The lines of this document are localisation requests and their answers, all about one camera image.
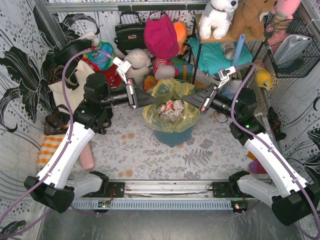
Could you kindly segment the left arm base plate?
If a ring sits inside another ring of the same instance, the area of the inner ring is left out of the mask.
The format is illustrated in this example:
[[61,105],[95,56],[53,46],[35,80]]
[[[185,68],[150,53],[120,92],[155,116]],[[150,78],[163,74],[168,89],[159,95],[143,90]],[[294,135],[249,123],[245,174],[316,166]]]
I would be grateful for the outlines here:
[[124,182],[103,183],[96,192],[83,195],[83,198],[123,198],[125,193]]

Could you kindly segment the silver foil pouch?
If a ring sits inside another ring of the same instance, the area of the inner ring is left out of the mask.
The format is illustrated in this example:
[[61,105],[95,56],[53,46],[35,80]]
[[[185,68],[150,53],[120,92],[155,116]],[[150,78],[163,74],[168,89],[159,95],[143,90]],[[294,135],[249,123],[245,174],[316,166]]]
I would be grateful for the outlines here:
[[312,38],[300,34],[291,34],[286,37],[276,52],[273,59],[276,65],[281,65],[298,58],[307,46],[312,42]]

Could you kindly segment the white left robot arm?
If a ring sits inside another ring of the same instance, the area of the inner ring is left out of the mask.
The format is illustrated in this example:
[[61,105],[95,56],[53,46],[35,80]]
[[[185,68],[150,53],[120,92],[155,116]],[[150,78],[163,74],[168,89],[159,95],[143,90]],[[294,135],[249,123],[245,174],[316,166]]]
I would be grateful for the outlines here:
[[90,74],[84,84],[84,99],[70,118],[70,124],[59,147],[37,176],[28,176],[25,188],[31,197],[63,213],[82,196],[104,197],[111,193],[109,177],[98,171],[69,180],[69,174],[95,134],[104,135],[111,126],[112,107],[128,104],[132,109],[158,102],[157,98],[137,86],[133,78],[125,81],[120,90],[111,89],[102,73]]

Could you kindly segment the teal folded cloth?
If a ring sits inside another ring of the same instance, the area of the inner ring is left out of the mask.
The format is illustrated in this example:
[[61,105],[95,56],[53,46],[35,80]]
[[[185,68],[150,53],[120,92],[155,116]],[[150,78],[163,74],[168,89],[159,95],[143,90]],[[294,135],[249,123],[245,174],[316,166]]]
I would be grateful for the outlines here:
[[[244,45],[242,47],[237,66],[250,63],[252,53]],[[203,43],[200,51],[198,69],[209,75],[216,74],[220,69],[227,69],[232,65],[232,60],[227,59],[219,43]]]

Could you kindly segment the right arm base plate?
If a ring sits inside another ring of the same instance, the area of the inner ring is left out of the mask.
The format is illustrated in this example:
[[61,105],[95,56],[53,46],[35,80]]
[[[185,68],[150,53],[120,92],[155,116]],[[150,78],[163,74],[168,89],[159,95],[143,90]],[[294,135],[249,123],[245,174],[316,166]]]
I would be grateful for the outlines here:
[[215,198],[254,198],[240,191],[238,185],[230,181],[218,181],[211,184]]

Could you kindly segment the red fabric bag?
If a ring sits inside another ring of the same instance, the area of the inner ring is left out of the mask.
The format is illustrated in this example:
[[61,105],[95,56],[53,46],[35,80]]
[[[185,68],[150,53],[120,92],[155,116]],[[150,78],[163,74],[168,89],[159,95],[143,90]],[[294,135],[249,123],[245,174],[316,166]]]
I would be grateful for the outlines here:
[[111,88],[117,88],[122,84],[122,78],[117,73],[117,66],[115,64],[113,64],[107,70],[100,71],[100,73],[105,76],[106,81],[109,83]]

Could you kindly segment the brown teddy bear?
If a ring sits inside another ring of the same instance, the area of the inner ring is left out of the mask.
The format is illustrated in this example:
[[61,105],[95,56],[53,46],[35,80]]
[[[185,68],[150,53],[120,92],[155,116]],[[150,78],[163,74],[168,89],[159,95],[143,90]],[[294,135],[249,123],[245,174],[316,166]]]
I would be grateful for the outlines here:
[[250,34],[259,39],[264,36],[264,23],[260,20],[261,14],[268,14],[277,5],[277,0],[243,0],[238,4],[233,14],[230,34],[233,38],[239,38],[244,28],[248,28]]

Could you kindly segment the rainbow striped box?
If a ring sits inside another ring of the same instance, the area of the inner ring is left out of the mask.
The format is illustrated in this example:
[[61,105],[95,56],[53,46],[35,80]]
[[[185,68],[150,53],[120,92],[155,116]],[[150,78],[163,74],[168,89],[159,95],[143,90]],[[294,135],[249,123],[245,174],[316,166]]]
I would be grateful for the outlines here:
[[[184,60],[181,60],[177,57],[168,60],[172,62],[175,68],[179,71],[179,74],[175,76],[173,79],[183,80],[187,83],[190,83],[192,80],[192,73],[194,70],[194,66]],[[153,87],[159,80],[155,79],[154,73],[150,73],[146,79],[144,80],[143,90],[148,91],[151,87]]]

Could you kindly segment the teal plastic trash bin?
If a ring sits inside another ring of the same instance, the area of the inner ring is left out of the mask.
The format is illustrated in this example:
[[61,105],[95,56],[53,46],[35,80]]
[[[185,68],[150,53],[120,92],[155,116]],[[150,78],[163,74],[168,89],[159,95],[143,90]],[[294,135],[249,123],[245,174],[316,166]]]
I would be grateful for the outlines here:
[[194,125],[181,132],[175,130],[172,132],[164,131],[165,128],[161,130],[153,129],[152,131],[159,142],[173,148],[186,142],[192,136],[193,129]]

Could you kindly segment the crumpled white paper trash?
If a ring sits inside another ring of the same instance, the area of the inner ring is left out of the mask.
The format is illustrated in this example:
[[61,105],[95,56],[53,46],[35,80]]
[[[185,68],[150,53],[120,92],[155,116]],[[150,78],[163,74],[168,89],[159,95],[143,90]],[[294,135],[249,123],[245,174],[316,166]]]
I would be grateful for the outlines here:
[[169,100],[158,108],[159,117],[167,122],[175,123],[185,111],[185,103],[182,100]]

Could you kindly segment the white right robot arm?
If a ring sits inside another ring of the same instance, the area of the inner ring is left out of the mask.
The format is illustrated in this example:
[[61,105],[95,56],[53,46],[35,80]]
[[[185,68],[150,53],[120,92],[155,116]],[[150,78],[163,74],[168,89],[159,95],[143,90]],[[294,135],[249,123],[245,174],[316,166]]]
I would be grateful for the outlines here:
[[320,186],[308,183],[274,146],[254,115],[258,103],[252,89],[243,88],[239,96],[229,99],[218,93],[217,86],[212,83],[206,89],[182,99],[202,112],[213,109],[231,118],[229,128],[233,137],[257,158],[274,182],[271,186],[241,171],[229,177],[235,194],[247,194],[265,203],[285,226],[310,215],[312,208],[318,206]]

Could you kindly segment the pink striped plush doll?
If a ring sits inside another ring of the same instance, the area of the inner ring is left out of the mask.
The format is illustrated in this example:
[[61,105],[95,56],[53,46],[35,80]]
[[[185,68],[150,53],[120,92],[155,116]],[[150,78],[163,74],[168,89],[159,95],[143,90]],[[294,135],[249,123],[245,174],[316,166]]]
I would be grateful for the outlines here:
[[156,57],[152,66],[154,67],[153,74],[157,81],[174,78],[179,74],[179,71],[175,68],[174,64],[165,59]]

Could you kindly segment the cream canvas tote bag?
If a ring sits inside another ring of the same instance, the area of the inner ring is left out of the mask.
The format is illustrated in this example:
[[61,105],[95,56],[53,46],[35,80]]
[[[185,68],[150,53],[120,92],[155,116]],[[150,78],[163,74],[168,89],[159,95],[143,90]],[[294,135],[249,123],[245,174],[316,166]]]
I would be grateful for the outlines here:
[[[79,104],[84,100],[84,85],[87,82],[87,77],[94,73],[94,70],[85,61],[80,60],[78,62],[72,75],[72,77],[74,77],[73,80],[76,80],[76,84],[71,85],[71,88],[65,87],[65,93],[72,113],[74,113]],[[49,88],[53,93],[55,105],[65,105],[67,107],[63,94],[62,80],[50,84]]]

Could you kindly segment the yellow plush duck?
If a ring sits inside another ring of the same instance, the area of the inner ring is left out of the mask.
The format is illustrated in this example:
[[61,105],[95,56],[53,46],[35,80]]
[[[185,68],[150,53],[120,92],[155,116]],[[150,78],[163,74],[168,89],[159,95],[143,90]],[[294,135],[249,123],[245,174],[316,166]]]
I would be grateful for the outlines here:
[[255,80],[257,82],[257,85],[260,88],[265,89],[266,91],[269,91],[272,86],[272,76],[270,72],[265,68],[265,65],[262,61],[256,61],[255,62]]

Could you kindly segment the yellow-green trash bag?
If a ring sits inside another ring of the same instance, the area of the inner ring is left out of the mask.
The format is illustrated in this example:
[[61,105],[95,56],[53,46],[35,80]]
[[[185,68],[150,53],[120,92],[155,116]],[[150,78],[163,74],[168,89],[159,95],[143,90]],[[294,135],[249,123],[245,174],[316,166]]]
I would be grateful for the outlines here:
[[174,78],[162,79],[146,92],[158,100],[157,103],[146,106],[142,112],[150,129],[181,133],[198,121],[198,108],[183,100],[183,97],[199,92],[193,84]]

